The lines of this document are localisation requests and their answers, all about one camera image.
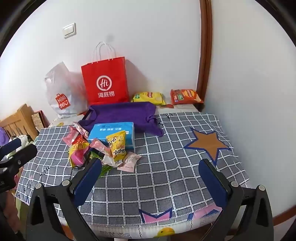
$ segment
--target red bag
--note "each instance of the red bag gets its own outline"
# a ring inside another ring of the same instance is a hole
[[[87,100],[90,105],[129,102],[125,59],[109,58],[111,48],[104,44],[107,46],[108,59],[91,61],[81,67]]]

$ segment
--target shopping bag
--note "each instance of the shopping bag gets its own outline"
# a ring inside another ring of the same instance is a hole
[[[107,47],[108,59],[94,62],[81,67],[83,80],[89,105],[113,104],[128,102],[128,86],[126,81],[125,58],[110,58],[111,48],[105,42],[100,42]]]
[[[87,110],[83,81],[71,75],[63,62],[46,74],[45,84],[47,101],[59,118],[77,115]]]

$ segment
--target wooden headboard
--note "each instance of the wooden headboard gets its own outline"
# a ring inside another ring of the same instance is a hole
[[[32,121],[32,114],[32,109],[24,104],[16,113],[0,121],[0,126],[4,128],[9,137],[30,135],[34,140],[38,136],[38,132]]]

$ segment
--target blue box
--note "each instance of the blue box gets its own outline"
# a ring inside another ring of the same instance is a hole
[[[135,130],[133,122],[117,122],[117,123],[104,123],[95,124],[89,134],[89,143],[95,138],[99,139],[104,145],[109,146],[106,136],[114,134],[119,131],[126,131],[126,149],[135,148]]]

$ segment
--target metal bolt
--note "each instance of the metal bolt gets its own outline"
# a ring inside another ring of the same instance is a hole
[[[35,186],[35,188],[36,188],[36,189],[41,188],[41,183],[37,183],[36,186]]]
[[[231,186],[233,186],[234,188],[237,188],[239,186],[239,184],[235,181],[231,182]]]
[[[259,189],[260,189],[261,191],[265,191],[265,187],[264,187],[263,185],[259,185]]]
[[[62,185],[63,186],[68,186],[70,184],[70,181],[69,180],[64,180],[63,182],[62,182]]]

